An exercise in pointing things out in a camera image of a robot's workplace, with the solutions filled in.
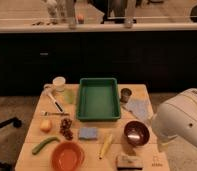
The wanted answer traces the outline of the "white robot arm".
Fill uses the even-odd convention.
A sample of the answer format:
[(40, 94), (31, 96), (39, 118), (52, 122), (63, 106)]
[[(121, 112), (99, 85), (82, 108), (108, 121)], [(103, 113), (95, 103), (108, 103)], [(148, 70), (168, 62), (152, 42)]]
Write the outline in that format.
[(197, 147), (197, 88), (189, 88), (161, 103), (151, 119), (151, 127), (161, 143), (180, 136)]

